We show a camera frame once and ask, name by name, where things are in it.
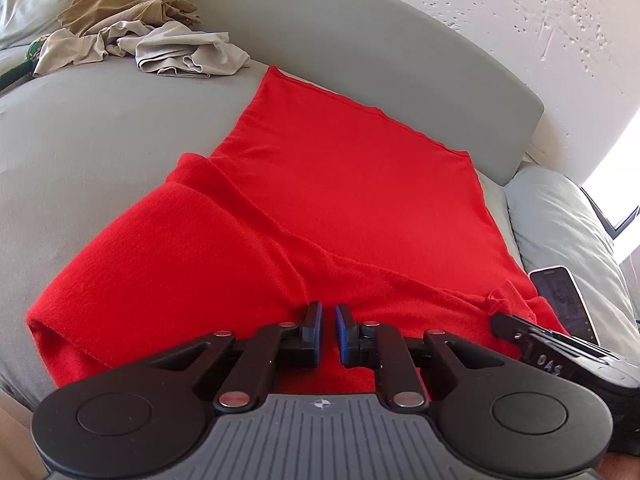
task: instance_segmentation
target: green object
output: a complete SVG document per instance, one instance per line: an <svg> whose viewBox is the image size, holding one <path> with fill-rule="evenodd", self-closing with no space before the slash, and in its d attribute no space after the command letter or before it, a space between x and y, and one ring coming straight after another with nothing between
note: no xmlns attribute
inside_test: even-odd
<svg viewBox="0 0 640 480"><path fill-rule="evenodd" d="M27 54L24 56L24 61L20 63L20 65L14 66L0 75L0 92L25 76L33 78L33 72L36 70L36 65L40 59L42 46L48 37L49 34L33 41L27 50Z"/></svg>

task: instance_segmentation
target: crumpled clothing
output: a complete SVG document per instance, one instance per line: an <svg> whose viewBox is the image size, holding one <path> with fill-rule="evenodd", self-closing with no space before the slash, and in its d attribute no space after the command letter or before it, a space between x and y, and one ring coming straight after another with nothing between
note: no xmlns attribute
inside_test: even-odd
<svg viewBox="0 0 640 480"><path fill-rule="evenodd" d="M178 22L140 39L135 55L142 72L181 77L233 75L249 61L244 50L229 43L228 32L193 32Z"/></svg>
<svg viewBox="0 0 640 480"><path fill-rule="evenodd" d="M74 0L60 13L58 21L73 34L82 36L97 34L119 21L142 20L158 27L168 20L177 20L193 26L200 22L196 10L187 0Z"/></svg>
<svg viewBox="0 0 640 480"><path fill-rule="evenodd" d="M109 54L123 57L135 52L135 44L129 46L127 40L146 36L153 27L140 20L136 22L117 22L104 28L98 34L78 37L66 28L51 34L40 51L40 59L34 74L42 76L63 66L102 61Z"/></svg>
<svg viewBox="0 0 640 480"><path fill-rule="evenodd" d="M137 20L117 22L89 36L57 30L42 46L34 73L102 61L109 54L135 56L142 72L183 77L233 75L249 61L244 50L229 43L227 32L193 32L179 22L154 29Z"/></svg>
<svg viewBox="0 0 640 480"><path fill-rule="evenodd" d="M161 27L164 23L175 20L187 27L193 27L200 23L195 11L198 9L187 0L149 0L140 2L130 9L123 10L103 19L89 28L86 34L97 34L105 27L110 27L116 22L141 22L152 27Z"/></svg>

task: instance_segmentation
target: ridged rubber surface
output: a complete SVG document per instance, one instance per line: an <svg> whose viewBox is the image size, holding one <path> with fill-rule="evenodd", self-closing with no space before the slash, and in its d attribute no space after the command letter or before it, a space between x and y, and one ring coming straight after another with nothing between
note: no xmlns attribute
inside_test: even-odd
<svg viewBox="0 0 640 480"><path fill-rule="evenodd" d="M429 423L383 408L375 395L270 395L223 416L186 459L153 480L488 480L455 458ZM579 480L595 476L583 473ZM50 480L63 480L53 474Z"/></svg>

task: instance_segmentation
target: black circular pad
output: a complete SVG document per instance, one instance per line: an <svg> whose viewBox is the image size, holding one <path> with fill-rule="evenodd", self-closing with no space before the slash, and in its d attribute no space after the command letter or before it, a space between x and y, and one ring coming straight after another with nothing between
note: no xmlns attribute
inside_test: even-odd
<svg viewBox="0 0 640 480"><path fill-rule="evenodd" d="M437 425L466 462L494 475L558 478L597 465L613 421L586 388L526 364L466 370Z"/></svg>
<svg viewBox="0 0 640 480"><path fill-rule="evenodd" d="M551 433L566 421L562 402L544 394L519 392L494 402L495 420L517 433L540 435Z"/></svg>
<svg viewBox="0 0 640 480"><path fill-rule="evenodd" d="M85 402L78 422L100 436L126 435L139 430L151 418L151 404L133 394L103 394Z"/></svg>
<svg viewBox="0 0 640 480"><path fill-rule="evenodd" d="M50 468L72 478L115 480L148 476L180 460L206 422L188 381L133 364L53 392L33 415L31 431Z"/></svg>

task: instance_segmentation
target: window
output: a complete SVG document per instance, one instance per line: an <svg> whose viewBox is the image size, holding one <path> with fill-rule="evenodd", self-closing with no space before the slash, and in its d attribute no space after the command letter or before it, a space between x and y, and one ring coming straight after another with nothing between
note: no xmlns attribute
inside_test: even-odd
<svg viewBox="0 0 640 480"><path fill-rule="evenodd" d="M640 245L640 110L582 190L615 240L616 259L626 259Z"/></svg>

